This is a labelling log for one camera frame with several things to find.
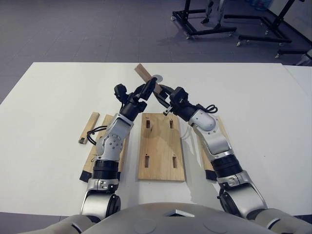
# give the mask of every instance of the black metal frame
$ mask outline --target black metal frame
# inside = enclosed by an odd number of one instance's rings
[[[275,18],[274,22],[271,22],[268,18],[262,16],[245,16],[245,15],[224,15],[225,19],[253,19],[253,20],[261,20],[263,24],[265,24],[268,28],[266,31],[266,35],[269,31],[273,32],[277,38],[271,37],[256,37],[249,35],[239,35],[238,44],[240,45],[240,41],[242,40],[257,40],[257,41],[267,41],[267,42],[279,42],[279,43],[291,43],[292,40],[289,39],[281,30],[279,30],[279,25],[284,20],[284,16],[292,6],[295,0],[288,0],[281,13]]]
[[[197,9],[197,10],[190,10],[190,3],[191,0],[185,1],[185,6],[183,11],[173,11],[172,16],[176,18],[176,20],[179,22],[179,24],[184,28],[184,30],[187,32],[187,38],[188,36],[194,36],[194,35],[206,35],[206,34],[215,34],[215,33],[225,33],[225,32],[235,32],[236,27],[222,27],[222,28],[214,28],[210,30],[202,30],[197,31],[190,22],[188,22],[189,14],[196,14],[196,13],[205,13],[205,9]]]
[[[278,55],[304,55],[307,50],[278,50]]]

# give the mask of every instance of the floor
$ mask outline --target floor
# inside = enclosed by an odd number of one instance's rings
[[[206,0],[192,0],[203,8]],[[281,62],[291,65],[298,55],[275,59],[277,43],[253,41],[236,47],[239,34],[264,34],[257,20],[224,19],[236,26],[228,33],[185,39],[173,10],[184,0],[1,0],[0,103],[33,62]],[[216,9],[211,22],[216,22]],[[243,0],[228,0],[225,13],[273,16],[257,12]],[[196,29],[202,14],[191,15]],[[283,49],[310,49],[310,44],[286,25],[280,28],[293,42]],[[1,233],[25,232],[58,222],[60,216],[0,213]]]

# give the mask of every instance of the wooden stick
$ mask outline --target wooden stick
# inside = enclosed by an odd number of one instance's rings
[[[149,74],[149,72],[143,67],[141,63],[139,63],[138,66],[136,66],[135,71],[145,81],[145,83],[147,83],[152,78],[151,74]],[[161,92],[161,87],[157,83],[154,92],[157,94]]]
[[[92,112],[86,126],[84,127],[81,136],[79,137],[78,142],[80,144],[86,144],[88,139],[87,139],[87,132],[92,130],[98,120],[99,113],[98,112]]]

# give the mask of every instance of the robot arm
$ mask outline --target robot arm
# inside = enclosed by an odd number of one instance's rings
[[[234,151],[219,128],[218,119],[213,115],[211,107],[205,109],[201,105],[188,102],[188,93],[183,88],[175,90],[161,85],[162,91],[156,94],[157,100],[167,107],[164,114],[173,112],[193,128],[204,145],[221,187],[219,199],[223,209],[236,216],[247,218],[251,212],[263,210],[267,205],[260,192],[242,170]]]
[[[96,143],[97,156],[82,203],[81,215],[92,216],[100,221],[120,210],[120,198],[114,194],[118,188],[119,154],[124,139],[133,127],[133,121],[147,105],[139,100],[147,100],[155,84],[156,78],[153,78],[130,94],[126,94],[126,87],[122,84],[115,87],[115,96],[122,106],[107,126],[105,135]]]
[[[192,105],[188,93],[183,88],[161,85],[162,91],[154,93],[157,100],[167,109],[164,115],[173,112],[193,128],[199,136],[207,155],[210,156],[220,185],[220,203],[225,212],[252,220],[276,233],[309,233],[311,225],[277,209],[268,209],[259,190],[243,170],[234,151],[219,127],[219,121],[213,113],[217,108],[211,105],[204,108],[200,104]]]

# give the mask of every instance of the wooden strip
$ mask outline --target wooden strip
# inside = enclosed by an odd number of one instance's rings
[[[98,112],[92,112],[86,126],[84,127],[81,136],[79,137],[79,143],[80,144],[86,144],[88,139],[87,139],[87,132],[92,130],[98,120],[99,113]]]
[[[112,121],[113,116],[106,115],[104,118],[104,121],[102,122],[103,125],[109,125],[109,123]],[[97,134],[96,141],[100,139],[100,137],[103,137],[106,133],[106,130],[100,131]],[[120,158],[119,158],[119,164],[118,164],[118,171],[122,171],[123,162],[125,158],[125,154],[127,152],[128,148],[128,142],[129,142],[129,136],[127,136],[123,141],[123,148],[120,152]],[[93,145],[91,148],[91,151],[88,155],[88,158],[83,166],[82,173],[80,176],[80,180],[88,182],[89,178],[91,178],[92,172],[93,172],[93,166],[94,166],[94,158],[97,156],[96,146]]]
[[[216,118],[218,119],[219,121],[219,128],[221,130],[221,132],[223,133],[223,135],[225,136],[225,138],[229,141],[229,137],[224,129],[224,126],[223,126],[223,123],[222,123],[222,120],[220,118],[220,116],[216,116]],[[211,165],[211,162],[209,161],[208,159],[208,156],[204,150],[204,147],[203,147],[203,143],[202,141],[199,139],[199,137],[197,137],[197,141],[200,145],[200,154],[201,154],[201,158],[202,158],[202,161],[203,161],[203,167],[204,167],[204,170],[206,171],[206,175],[210,175],[209,178],[207,179],[211,179],[211,180],[215,180],[214,179],[214,173],[211,173],[211,172],[214,172],[214,168],[213,166]]]
[[[147,83],[152,78],[151,74],[149,74],[149,72],[143,67],[141,63],[136,66],[135,71],[145,81],[145,83]],[[162,89],[160,85],[156,83],[154,92],[159,94],[161,90]]]
[[[179,122],[175,115],[142,114],[138,179],[185,180]]]

